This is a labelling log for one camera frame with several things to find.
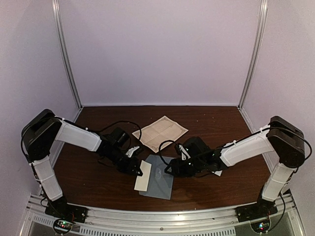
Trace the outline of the beige letter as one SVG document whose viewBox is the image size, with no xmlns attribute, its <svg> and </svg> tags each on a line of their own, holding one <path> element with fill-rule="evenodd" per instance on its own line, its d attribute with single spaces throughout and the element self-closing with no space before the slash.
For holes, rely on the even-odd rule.
<svg viewBox="0 0 315 236">
<path fill-rule="evenodd" d="M 140 170 L 142 171 L 142 176 L 137 176 L 134 190 L 146 192 L 148 189 L 150 174 L 152 165 L 146 161 L 141 161 Z"/>
</svg>

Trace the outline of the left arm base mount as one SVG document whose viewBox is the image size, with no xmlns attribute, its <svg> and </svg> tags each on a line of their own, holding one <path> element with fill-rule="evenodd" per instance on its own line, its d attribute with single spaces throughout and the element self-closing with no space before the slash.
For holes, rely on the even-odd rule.
<svg viewBox="0 0 315 236">
<path fill-rule="evenodd" d="M 64 196 L 52 201 L 47 199 L 45 214 L 55 217 L 53 230 L 58 235 L 68 234 L 77 223 L 85 223 L 88 209 L 69 204 Z"/>
</svg>

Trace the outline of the grey-blue envelope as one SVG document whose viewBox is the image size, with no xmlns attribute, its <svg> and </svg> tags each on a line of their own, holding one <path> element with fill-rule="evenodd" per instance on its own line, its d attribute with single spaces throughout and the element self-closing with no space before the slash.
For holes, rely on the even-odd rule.
<svg viewBox="0 0 315 236">
<path fill-rule="evenodd" d="M 166 165 L 158 155 L 150 154 L 146 162 L 152 165 L 147 191 L 139 191 L 139 194 L 146 197 L 170 200 L 173 188 L 174 177 L 166 174 Z"/>
</svg>

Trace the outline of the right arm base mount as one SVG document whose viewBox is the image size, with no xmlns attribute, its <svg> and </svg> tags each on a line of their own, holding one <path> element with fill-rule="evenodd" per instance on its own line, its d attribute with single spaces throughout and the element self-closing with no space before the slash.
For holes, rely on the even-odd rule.
<svg viewBox="0 0 315 236">
<path fill-rule="evenodd" d="M 235 209 L 238 222 L 250 221 L 251 229 L 258 234 L 267 233 L 271 228 L 270 216 L 276 214 L 278 209 L 275 201 L 270 202 L 259 197 L 257 202 Z"/>
</svg>

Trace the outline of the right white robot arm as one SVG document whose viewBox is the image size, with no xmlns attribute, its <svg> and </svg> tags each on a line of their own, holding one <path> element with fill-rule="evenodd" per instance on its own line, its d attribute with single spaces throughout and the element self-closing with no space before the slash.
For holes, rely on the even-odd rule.
<svg viewBox="0 0 315 236">
<path fill-rule="evenodd" d="M 177 144 L 179 158 L 172 159 L 165 173 L 174 177 L 193 177 L 202 171 L 220 172 L 240 162 L 263 156 L 276 156 L 278 162 L 270 165 L 270 176 L 263 185 L 252 212 L 257 217 L 264 216 L 291 176 L 305 163 L 305 146 L 309 143 L 304 133 L 280 116 L 256 132 L 211 149 L 200 137 L 192 137 L 182 145 Z"/>
</svg>

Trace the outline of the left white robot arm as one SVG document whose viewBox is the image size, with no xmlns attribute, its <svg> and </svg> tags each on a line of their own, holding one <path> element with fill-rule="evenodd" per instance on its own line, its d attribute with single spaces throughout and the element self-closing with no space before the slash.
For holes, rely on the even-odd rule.
<svg viewBox="0 0 315 236">
<path fill-rule="evenodd" d="M 124 174 L 143 176 L 137 158 L 138 146 L 124 150 L 130 135 L 119 127 L 111 133 L 81 127 L 44 109 L 21 132 L 21 150 L 40 184 L 51 209 L 59 218 L 67 218 L 71 208 L 61 199 L 63 191 L 57 181 L 54 166 L 65 144 L 77 146 L 109 159 Z"/>
</svg>

